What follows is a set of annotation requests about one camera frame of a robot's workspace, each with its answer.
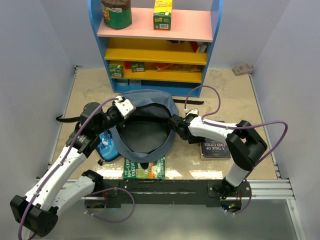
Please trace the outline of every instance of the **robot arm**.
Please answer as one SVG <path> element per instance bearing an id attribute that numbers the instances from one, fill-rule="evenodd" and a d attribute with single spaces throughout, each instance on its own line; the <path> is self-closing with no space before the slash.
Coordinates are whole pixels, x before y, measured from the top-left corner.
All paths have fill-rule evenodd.
<path id="1" fill-rule="evenodd" d="M 183 140 L 189 144 L 202 143 L 205 138 L 227 144 L 233 158 L 233 165 L 222 181 L 218 191 L 223 193 L 223 198 L 233 195 L 243 180 L 254 169 L 263 153 L 267 150 L 267 144 L 254 129 L 231 130 L 228 127 L 247 127 L 251 124 L 242 120 L 240 123 L 221 123 L 205 120 L 222 127 L 211 126 L 203 123 L 199 111 L 193 109 L 185 118 L 174 115 L 169 121 L 170 128 L 177 132 Z"/>
<path id="2" fill-rule="evenodd" d="M 66 160 L 61 159 L 66 155 L 71 142 L 79 130 L 76 126 L 63 148 L 60 156 L 45 173 L 42 179 L 23 197 L 16 195 L 10 202 L 15 220 L 20 223 L 23 213 L 31 199 L 36 195 L 23 222 L 23 226 L 33 231 L 40 237 L 46 236 L 56 225 L 58 216 L 73 205 L 83 196 L 92 193 L 95 189 L 101 189 L 103 177 L 94 171 L 88 170 L 69 187 L 62 189 L 71 174 L 81 165 L 94 151 L 100 142 L 99 134 L 121 125 L 127 117 L 136 109 L 129 99 L 118 96 L 113 105 L 104 113 L 101 109 L 87 123 L 83 131 L 77 137 Z M 84 106 L 80 115 L 81 125 L 99 106 L 97 102 L 91 102 Z M 39 186 L 45 179 L 49 179 L 43 188 L 37 193 Z"/>

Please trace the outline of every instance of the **green canister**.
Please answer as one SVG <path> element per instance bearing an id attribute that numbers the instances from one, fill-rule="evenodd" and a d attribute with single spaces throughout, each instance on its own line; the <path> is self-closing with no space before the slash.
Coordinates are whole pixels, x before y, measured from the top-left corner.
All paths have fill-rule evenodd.
<path id="1" fill-rule="evenodd" d="M 130 0 L 102 0 L 104 23 L 113 29 L 124 29 L 132 23 Z"/>

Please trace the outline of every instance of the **gray bag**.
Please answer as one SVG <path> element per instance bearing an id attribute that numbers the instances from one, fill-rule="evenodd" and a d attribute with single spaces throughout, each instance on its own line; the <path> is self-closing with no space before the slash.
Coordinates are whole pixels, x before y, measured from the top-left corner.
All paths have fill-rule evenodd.
<path id="1" fill-rule="evenodd" d="M 118 152 L 137 163 L 151 163 L 169 152 L 175 140 L 175 132 L 167 126 L 168 119 L 179 115 L 170 93 L 143 89 L 124 92 L 136 110 L 123 127 L 110 129 Z"/>

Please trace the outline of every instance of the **yellow box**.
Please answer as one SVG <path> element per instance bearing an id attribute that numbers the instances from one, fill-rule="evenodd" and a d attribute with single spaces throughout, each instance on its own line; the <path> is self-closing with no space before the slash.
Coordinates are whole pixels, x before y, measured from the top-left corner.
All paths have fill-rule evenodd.
<path id="1" fill-rule="evenodd" d="M 153 29 L 171 29 L 173 0 L 155 0 L 153 12 Z"/>

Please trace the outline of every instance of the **tan mat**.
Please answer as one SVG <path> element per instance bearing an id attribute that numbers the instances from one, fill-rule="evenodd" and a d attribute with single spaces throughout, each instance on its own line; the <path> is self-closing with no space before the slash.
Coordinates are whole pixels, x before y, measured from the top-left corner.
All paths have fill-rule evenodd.
<path id="1" fill-rule="evenodd" d="M 241 120 L 247 120 L 252 125 L 262 122 L 247 74 L 235 76 L 230 69 L 211 69 L 207 72 L 204 84 L 214 86 L 221 96 L 220 111 L 208 119 L 225 121 L 226 123 L 239 123 Z M 87 103 L 101 103 L 117 95 L 112 91 L 105 69 L 80 69 L 75 78 L 65 117 L 77 117 Z M 190 99 L 204 101 L 203 105 L 188 107 L 189 110 L 198 108 L 201 115 L 215 111 L 218 105 L 215 92 L 208 88 L 202 90 L 200 98 Z M 103 110 L 106 111 L 110 105 L 107 104 Z M 177 103 L 177 106 L 180 116 L 183 116 L 183 104 Z M 62 125 L 54 161 L 59 156 L 74 127 L 74 123 Z M 264 129 L 261 127 L 257 131 L 266 140 Z M 104 163 L 103 166 L 97 164 L 99 159 L 99 154 L 94 151 L 70 178 L 77 179 L 88 169 L 96 171 L 106 179 L 123 177 L 124 158 L 122 156 L 109 163 Z M 199 144 L 189 145 L 187 141 L 183 141 L 177 136 L 173 148 L 165 156 L 165 176 L 167 179 L 221 179 L 228 173 L 232 164 L 232 159 L 201 160 Z M 256 167 L 249 179 L 277 179 L 271 156 Z"/>

